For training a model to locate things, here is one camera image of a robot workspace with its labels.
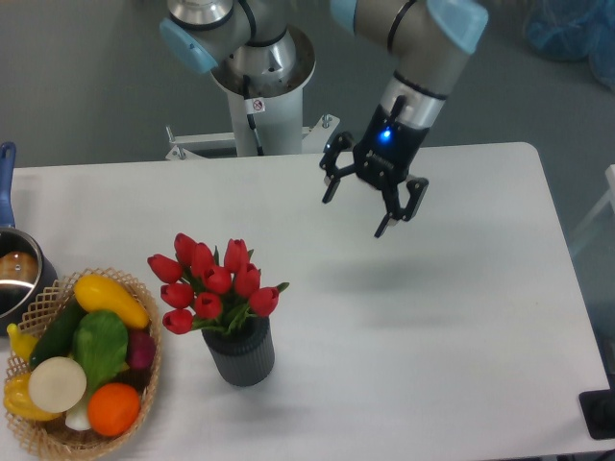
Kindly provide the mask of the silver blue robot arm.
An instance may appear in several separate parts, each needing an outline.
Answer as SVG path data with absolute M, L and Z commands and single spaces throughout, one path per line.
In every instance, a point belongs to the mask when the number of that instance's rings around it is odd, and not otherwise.
M 323 150 L 329 202 L 347 176 L 378 190 L 381 228 L 411 220 L 428 187 L 410 165 L 476 52 L 488 21 L 474 1 L 332 1 L 307 30 L 294 1 L 171 1 L 160 35 L 173 55 L 226 93 L 241 157 Z M 381 51 L 394 67 L 361 139 L 333 124 L 306 130 L 303 91 L 316 55 L 342 77 Z

